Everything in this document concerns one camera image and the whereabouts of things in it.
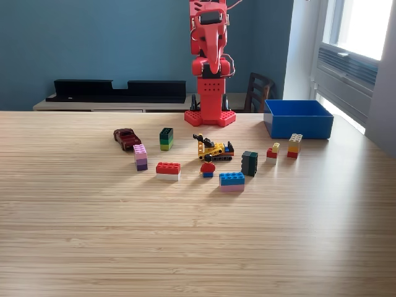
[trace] dark green block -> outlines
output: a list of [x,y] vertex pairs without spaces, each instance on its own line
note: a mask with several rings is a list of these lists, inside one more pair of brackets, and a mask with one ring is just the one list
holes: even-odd
[[160,144],[168,145],[173,141],[173,135],[169,139],[160,139]]
[[163,128],[160,133],[160,139],[168,140],[173,138],[173,128]]

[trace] purple lego brick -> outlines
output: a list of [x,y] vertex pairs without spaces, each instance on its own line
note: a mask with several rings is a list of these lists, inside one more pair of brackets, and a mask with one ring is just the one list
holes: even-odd
[[243,192],[245,190],[244,184],[234,184],[232,186],[220,186],[222,192]]
[[134,155],[135,155],[135,160],[147,159],[147,152],[144,145],[142,144],[134,145]]
[[136,165],[136,169],[138,171],[148,170],[147,164],[146,165]]
[[136,165],[147,165],[147,159],[138,159],[135,163]]

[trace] small red block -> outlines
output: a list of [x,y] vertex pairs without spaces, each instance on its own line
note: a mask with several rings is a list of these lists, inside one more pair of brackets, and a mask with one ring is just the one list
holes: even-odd
[[155,171],[160,174],[179,174],[181,166],[179,163],[158,163]]
[[289,158],[297,159],[298,153],[287,152],[287,156],[288,156]]
[[267,158],[273,158],[273,159],[278,158],[278,154],[272,152],[272,147],[269,148],[267,151]]

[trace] red lego brick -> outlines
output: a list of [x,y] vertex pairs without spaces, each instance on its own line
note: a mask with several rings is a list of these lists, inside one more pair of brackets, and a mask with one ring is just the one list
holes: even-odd
[[187,110],[184,113],[184,120],[194,127],[199,127],[202,125],[202,118],[200,116],[200,111]]
[[178,163],[158,163],[155,171],[160,174],[179,174],[181,166]]
[[234,111],[222,111],[222,116],[218,120],[217,124],[220,127],[225,127],[235,121],[236,121],[236,113]]
[[287,152],[287,156],[288,156],[289,158],[297,159],[298,153]]
[[269,148],[267,151],[267,158],[273,158],[273,159],[278,158],[278,154],[272,152],[272,147]]

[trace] lilac brick stack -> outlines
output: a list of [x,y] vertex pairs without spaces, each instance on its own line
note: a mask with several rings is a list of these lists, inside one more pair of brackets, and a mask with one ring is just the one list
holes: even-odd
[[135,164],[138,171],[147,170],[147,152],[144,145],[134,145]]

